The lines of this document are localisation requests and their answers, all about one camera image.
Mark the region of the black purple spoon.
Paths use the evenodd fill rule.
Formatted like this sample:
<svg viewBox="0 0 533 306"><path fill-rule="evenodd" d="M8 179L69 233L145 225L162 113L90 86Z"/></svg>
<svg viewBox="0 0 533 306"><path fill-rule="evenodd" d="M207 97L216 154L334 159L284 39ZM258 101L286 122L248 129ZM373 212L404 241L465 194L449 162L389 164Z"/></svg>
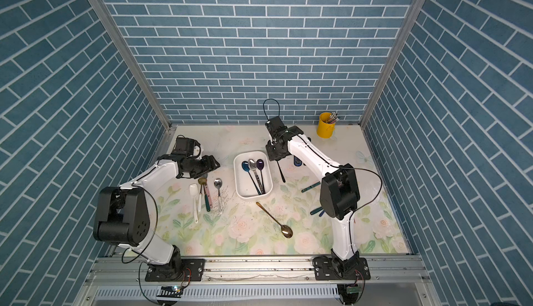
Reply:
<svg viewBox="0 0 533 306"><path fill-rule="evenodd" d="M260 175L261 175L261 189L262 189L262 193L263 194L266 194L266 189L265 189L265 181L264 181L264 177L263 177L263 169L265 168L265 162L264 160L257 160L256 161L256 167L257 169L260 171Z"/></svg>

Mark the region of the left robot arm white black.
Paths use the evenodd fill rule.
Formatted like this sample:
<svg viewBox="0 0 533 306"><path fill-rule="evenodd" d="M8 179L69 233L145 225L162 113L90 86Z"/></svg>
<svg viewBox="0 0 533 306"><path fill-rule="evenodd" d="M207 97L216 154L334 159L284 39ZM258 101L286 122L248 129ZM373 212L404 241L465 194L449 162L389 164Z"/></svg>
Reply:
<svg viewBox="0 0 533 306"><path fill-rule="evenodd" d="M160 156L141 175L118 187L105 187L100 191L93 237L143 257L160 280L179 277L183 272L179 248L155 234L161 214L154 192L172 178L198 179L219 167L212 155L202 158L174 154ZM150 217L147 199L152 200L156 210L154 219Z"/></svg>

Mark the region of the blue metal spoon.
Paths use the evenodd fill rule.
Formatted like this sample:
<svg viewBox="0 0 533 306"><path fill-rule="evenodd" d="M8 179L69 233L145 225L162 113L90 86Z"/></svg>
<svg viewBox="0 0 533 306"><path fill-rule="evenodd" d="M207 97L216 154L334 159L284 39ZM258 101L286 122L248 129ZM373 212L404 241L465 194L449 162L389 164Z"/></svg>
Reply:
<svg viewBox="0 0 533 306"><path fill-rule="evenodd" d="M248 162L247 162L247 161L243 161L243 162L241 163L241 166L242 166L243 170L244 170L245 172L247 172L248 176L250 177L250 179L251 179L251 181L252 181L252 184L253 184L253 186L254 186L256 192L258 193L258 195L262 195L262 192L261 192L260 188L256 185L256 183L255 183L255 181L254 181L254 179L253 179L253 177L252 177L252 175L251 175L251 170L250 170L250 167L249 167Z"/></svg>

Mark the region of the silver spoon marbled handle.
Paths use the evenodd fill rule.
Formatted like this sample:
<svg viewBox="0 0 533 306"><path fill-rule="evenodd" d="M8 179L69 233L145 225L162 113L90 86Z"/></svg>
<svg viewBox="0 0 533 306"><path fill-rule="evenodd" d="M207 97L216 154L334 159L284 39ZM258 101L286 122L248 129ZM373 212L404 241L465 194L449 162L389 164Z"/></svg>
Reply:
<svg viewBox="0 0 533 306"><path fill-rule="evenodd" d="M257 170L258 170L258 169L257 169L256 161L253 160L253 159L250 159L250 160L248 161L248 165L249 165L251 171L253 172L253 174L254 174L254 176L255 176L255 179L257 180L258 187L259 187L259 189L260 189L260 191L261 191L261 194L265 194L265 188L264 188L264 186L263 186L263 184L262 184L262 182L261 182L261 179L260 179L260 177L259 177L259 175L258 175L258 173L257 173Z"/></svg>

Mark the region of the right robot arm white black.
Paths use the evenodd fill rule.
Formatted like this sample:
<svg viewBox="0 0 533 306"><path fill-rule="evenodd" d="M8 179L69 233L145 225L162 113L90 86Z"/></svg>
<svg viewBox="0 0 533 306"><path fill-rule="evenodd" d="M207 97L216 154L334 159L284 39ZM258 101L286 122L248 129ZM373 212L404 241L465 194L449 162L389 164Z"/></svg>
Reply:
<svg viewBox="0 0 533 306"><path fill-rule="evenodd" d="M333 220L333 254L341 261L351 259L355 255L351 217L360 200L355 169L330 159L299 127L287 127L280 117L269 119L265 126L270 136L266 144L269 160L279 161L292 155L319 178L320 206Z"/></svg>

